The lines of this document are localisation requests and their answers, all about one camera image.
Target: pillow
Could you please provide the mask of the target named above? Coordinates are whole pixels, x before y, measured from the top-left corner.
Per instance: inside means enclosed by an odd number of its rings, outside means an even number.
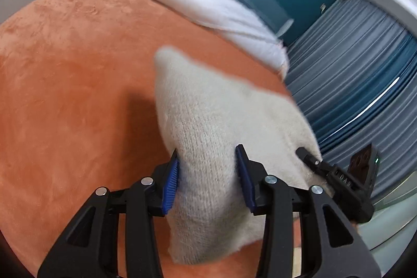
[[[179,185],[167,219],[174,262],[213,261],[262,239],[264,216],[246,207],[235,147],[288,185],[324,185],[295,155],[321,159],[316,139],[291,101],[191,61],[171,47],[155,55],[156,110],[164,144],[178,150]]]

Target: orange bedspread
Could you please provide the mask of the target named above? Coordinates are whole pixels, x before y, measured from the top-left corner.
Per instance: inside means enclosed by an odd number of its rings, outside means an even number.
[[[169,159],[154,103],[161,45],[287,93],[244,52],[152,0],[36,0],[0,37],[0,230],[33,274],[95,188],[126,188]],[[156,234],[166,278],[255,275],[259,243],[180,267],[164,219]]]

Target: black device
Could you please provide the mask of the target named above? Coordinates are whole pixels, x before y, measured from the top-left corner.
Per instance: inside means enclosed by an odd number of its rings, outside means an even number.
[[[351,221],[370,221],[375,211],[371,193],[380,161],[375,146],[369,144],[355,153],[347,171],[319,161],[303,147],[298,148],[296,154],[316,174],[326,178],[334,189],[333,200]]]
[[[380,278],[370,251],[320,186],[301,190],[268,175],[261,163],[236,147],[236,166],[245,203],[254,215],[266,215],[258,278],[291,278],[293,212],[300,213],[302,278]],[[126,214],[128,278],[162,278],[153,217],[163,217],[174,202],[180,161],[155,168],[129,189],[98,188],[59,236],[38,278],[120,278],[117,234]]]

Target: metal screw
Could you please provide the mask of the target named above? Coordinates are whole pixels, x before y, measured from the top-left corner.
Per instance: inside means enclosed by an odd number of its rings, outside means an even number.
[[[140,182],[142,185],[148,186],[148,185],[151,185],[154,182],[154,180],[152,179],[152,177],[145,177],[145,178],[142,178]]]
[[[104,196],[106,193],[107,193],[106,188],[98,188],[97,190],[95,190],[95,194],[97,196]]]
[[[318,185],[314,185],[311,187],[311,192],[313,192],[316,195],[321,195],[323,193],[323,188]]]
[[[265,177],[265,182],[267,182],[268,184],[275,184],[278,181],[278,179],[275,176],[266,176]]]

